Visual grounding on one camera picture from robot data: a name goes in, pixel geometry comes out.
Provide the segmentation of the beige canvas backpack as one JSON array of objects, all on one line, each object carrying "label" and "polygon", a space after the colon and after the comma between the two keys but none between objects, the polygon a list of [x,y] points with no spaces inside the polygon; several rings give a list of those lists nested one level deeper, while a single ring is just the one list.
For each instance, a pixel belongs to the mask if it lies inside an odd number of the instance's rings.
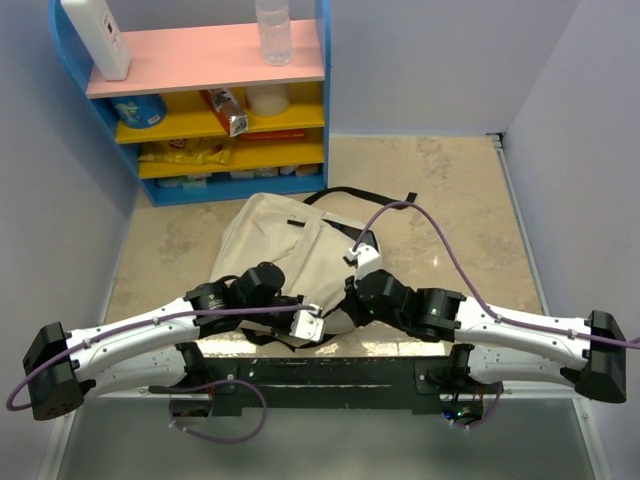
[{"label": "beige canvas backpack", "polygon": [[282,293],[301,295],[323,310],[326,343],[355,329],[340,309],[345,281],[352,275],[343,255],[359,237],[364,224],[316,206],[331,193],[347,193],[385,206],[394,200],[352,187],[317,192],[303,201],[270,194],[252,195],[222,235],[211,278],[241,275],[262,262],[278,266],[285,276]]}]

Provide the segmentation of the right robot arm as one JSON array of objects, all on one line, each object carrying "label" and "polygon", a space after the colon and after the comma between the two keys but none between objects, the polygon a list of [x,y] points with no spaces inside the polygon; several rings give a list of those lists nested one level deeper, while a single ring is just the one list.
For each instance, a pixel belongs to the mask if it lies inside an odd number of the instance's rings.
[{"label": "right robot arm", "polygon": [[345,293],[344,308],[357,326],[379,321],[423,342],[452,343],[446,366],[427,376],[442,391],[526,381],[569,386],[604,403],[627,399],[624,337],[606,312],[582,319],[504,309],[502,315],[516,319],[510,324],[488,315],[472,297],[414,290],[384,270],[348,278]]}]

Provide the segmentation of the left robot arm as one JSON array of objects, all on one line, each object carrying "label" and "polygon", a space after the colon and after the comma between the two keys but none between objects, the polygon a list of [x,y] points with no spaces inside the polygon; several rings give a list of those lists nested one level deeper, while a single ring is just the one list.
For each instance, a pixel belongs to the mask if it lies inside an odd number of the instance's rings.
[{"label": "left robot arm", "polygon": [[105,394],[139,387],[210,392],[217,377],[200,340],[235,331],[244,322],[288,334],[298,316],[313,309],[306,291],[286,289],[280,267],[262,262],[115,323],[75,330],[50,323],[25,354],[24,379],[6,406],[45,421]]}]

